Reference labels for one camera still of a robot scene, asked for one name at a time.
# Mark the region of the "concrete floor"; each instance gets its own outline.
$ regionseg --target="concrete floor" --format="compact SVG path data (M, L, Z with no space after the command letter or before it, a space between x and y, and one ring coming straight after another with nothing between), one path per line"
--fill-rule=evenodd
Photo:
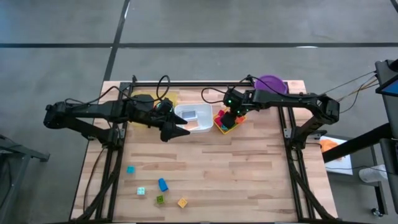
M124 0L0 0L1 43L112 43ZM121 42L396 42L398 13L389 0L184 1L132 0ZM0 49L0 133L51 153L32 161L12 223L66 221L87 141L69 130L43 126L45 105L98 96L111 49ZM397 58L397 48L334 49L119 49L111 80L240 80L274 74L305 80L321 93L374 70L374 62ZM332 92L339 97L364 80ZM349 107L353 97L343 101ZM374 90L360 94L331 134L354 137L387 121ZM373 188L331 182L340 218L376 219Z

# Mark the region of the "wooden tabletop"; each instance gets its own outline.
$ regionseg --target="wooden tabletop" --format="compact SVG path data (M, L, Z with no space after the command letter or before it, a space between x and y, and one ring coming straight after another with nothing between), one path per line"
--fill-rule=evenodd
M291 93L305 92L302 80L287 81ZM120 82L104 82L102 92ZM203 103L202 87L172 87L177 104ZM135 91L154 91L154 87L135 88ZM115 100L113 90L100 103ZM205 92L208 101L222 100L213 90ZM213 104L213 113L224 108ZM306 109L294 109L297 125L312 114ZM127 127L123 163L119 178L118 196L114 208L115 222L292 222L297 221L289 170L277 108L248 113L248 119L224 135L213 126L208 133L196 133L160 140L157 128L130 123ZM107 128L103 119L95 125ZM88 145L72 218L82 214L83 196L101 151L101 144ZM303 150L311 191L326 210L337 217L333 196L319 146L307 144ZM87 205L100 189L105 153L91 181ZM126 172L135 166L135 174ZM164 194L158 179L164 178L169 190ZM145 187L145 196L137 195L137 188ZM158 205L156 196L164 195L165 203ZM304 214L305 201L300 192ZM180 208L180 198L188 202ZM105 198L104 214L108 211L109 193Z

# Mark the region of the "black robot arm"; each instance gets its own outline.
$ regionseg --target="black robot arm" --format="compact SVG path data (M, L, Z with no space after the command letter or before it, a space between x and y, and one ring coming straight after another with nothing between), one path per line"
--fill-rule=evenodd
M167 142L171 138L190 134L176 124L187 122L174 114L173 104L165 98L154 107L150 95L137 95L123 100L107 101L100 105L73 104L64 101L47 105L44 125L51 129L69 128L87 139L98 139L105 146L120 144L117 129L101 129L77 118L103 118L112 123L126 121L153 126L160 129L160 138Z
M268 109L271 106L306 108L313 117L305 124L292 130L290 144L292 147L305 147L308 135L324 124L334 124L339 120L340 104L326 95L310 94L274 94L264 90L246 90L241 93L234 88L228 89L223 103L230 108L221 122L227 128L235 125L236 117L244 116L252 110Z

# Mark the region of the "white container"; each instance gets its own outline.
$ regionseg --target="white container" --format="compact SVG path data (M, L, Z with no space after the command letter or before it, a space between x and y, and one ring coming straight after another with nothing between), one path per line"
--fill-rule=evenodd
M208 103L194 104L194 105L177 105L174 108L174 113L183 118L184 114L195 114L198 127L190 130L191 133L205 133L210 131L213 127L213 108ZM177 125L180 128L184 128L184 124Z
M387 180L386 167L384 166L384 164L374 166L372 168L373 169L365 168L359 171L359 178L361 178L363 182L371 183Z

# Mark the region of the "purple bowl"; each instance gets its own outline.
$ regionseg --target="purple bowl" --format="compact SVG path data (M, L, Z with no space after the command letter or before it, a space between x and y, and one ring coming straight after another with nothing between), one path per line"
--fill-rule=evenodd
M264 83L260 82L259 80L256 80L256 82L254 83L254 88L255 89L257 89L257 90L265 90L265 91L268 91L270 93L275 93L275 91L278 92L278 93L282 93L282 94L286 94L287 93L287 86L285 85L285 83L280 78L278 78L278 77L276 77L274 75L263 75L259 79L261 79L267 85L265 85Z

